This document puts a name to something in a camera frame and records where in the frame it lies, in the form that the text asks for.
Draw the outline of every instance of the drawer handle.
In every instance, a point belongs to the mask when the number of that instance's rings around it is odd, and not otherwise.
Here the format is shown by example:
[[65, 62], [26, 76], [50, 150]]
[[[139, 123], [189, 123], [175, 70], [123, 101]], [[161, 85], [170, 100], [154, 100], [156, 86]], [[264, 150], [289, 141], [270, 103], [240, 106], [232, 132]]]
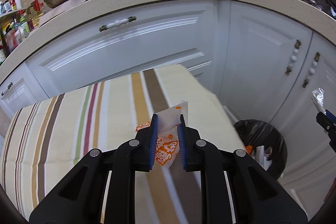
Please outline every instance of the drawer handle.
[[289, 64], [287, 67], [287, 70], [285, 72], [285, 75], [289, 75], [292, 71], [292, 68], [297, 60], [297, 55], [299, 54], [299, 48], [301, 46], [301, 41], [299, 39], [296, 40], [294, 49], [293, 49], [293, 54], [290, 57]]
[[107, 25], [102, 25], [99, 28], [99, 31], [102, 32], [102, 31], [106, 31], [107, 29], [112, 29], [112, 28], [115, 28], [115, 27], [120, 27], [121, 25], [127, 24], [127, 23], [132, 22], [132, 21], [134, 21], [136, 19], [137, 19], [136, 17], [129, 17], [129, 18], [124, 18], [122, 20], [116, 20], [113, 23], [109, 23]]
[[319, 59], [320, 59], [320, 53], [317, 52], [315, 54], [315, 57], [314, 57], [314, 60], [313, 62], [311, 63], [311, 66], [310, 68], [308, 69], [308, 75], [306, 77], [306, 79], [304, 80], [303, 84], [302, 84], [302, 87], [305, 89], [306, 86], [309, 84], [310, 80], [311, 80], [311, 77], [315, 74], [315, 69], [318, 65], [318, 62], [319, 62]]
[[13, 86], [13, 83], [11, 82], [11, 83], [7, 86], [7, 89], [6, 89], [5, 91], [1, 92], [1, 96], [4, 96], [4, 95], [7, 93], [7, 91], [9, 91], [9, 90], [11, 89], [12, 86]]

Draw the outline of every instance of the silver foil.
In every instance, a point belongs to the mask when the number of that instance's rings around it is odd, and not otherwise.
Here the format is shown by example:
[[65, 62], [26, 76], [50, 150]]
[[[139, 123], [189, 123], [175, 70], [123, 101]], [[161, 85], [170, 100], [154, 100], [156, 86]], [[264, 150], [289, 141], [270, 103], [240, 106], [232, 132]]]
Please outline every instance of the silver foil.
[[317, 108], [317, 110], [319, 112], [322, 112], [322, 113], [325, 114], [326, 110], [323, 107], [323, 95], [324, 95], [323, 89], [318, 88], [318, 89], [311, 92], [310, 97], [311, 97], [315, 107]]

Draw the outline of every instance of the black plastic bag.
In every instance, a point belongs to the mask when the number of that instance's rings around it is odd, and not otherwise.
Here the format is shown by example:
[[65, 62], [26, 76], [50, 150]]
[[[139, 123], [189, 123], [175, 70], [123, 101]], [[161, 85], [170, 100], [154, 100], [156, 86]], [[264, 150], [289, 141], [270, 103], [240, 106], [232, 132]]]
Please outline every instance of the black plastic bag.
[[285, 169], [287, 161], [287, 147], [284, 138], [274, 126], [260, 120], [243, 120], [234, 125], [245, 146], [252, 145], [253, 149], [263, 145], [265, 149], [272, 147], [272, 160], [267, 172], [278, 179]]

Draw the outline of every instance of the tablecloth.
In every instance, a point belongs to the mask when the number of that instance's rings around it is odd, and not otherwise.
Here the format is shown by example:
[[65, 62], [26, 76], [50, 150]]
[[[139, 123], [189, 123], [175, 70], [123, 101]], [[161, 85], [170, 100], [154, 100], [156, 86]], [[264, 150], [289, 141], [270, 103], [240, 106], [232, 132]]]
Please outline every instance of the tablecloth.
[[[0, 182], [29, 218], [32, 210], [92, 148], [116, 149], [153, 113], [186, 100], [188, 126], [219, 149], [243, 148], [220, 102], [181, 65], [169, 65], [100, 82], [20, 109], [0, 158]], [[155, 164], [137, 172], [137, 223], [201, 223], [200, 177]], [[104, 209], [101, 221], [104, 221]]]

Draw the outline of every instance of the candy wrapper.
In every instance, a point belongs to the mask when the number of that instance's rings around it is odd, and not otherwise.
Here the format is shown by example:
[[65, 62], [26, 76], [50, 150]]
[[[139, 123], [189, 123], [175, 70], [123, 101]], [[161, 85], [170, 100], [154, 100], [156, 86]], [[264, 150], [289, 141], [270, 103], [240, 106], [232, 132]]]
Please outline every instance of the candy wrapper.
[[[165, 168], [169, 168], [179, 152], [179, 138], [177, 126], [180, 115], [183, 114], [185, 124], [188, 124], [188, 102], [182, 100], [180, 104], [160, 111], [157, 114], [157, 145], [155, 161]], [[150, 122], [136, 127], [136, 132], [150, 126]]]

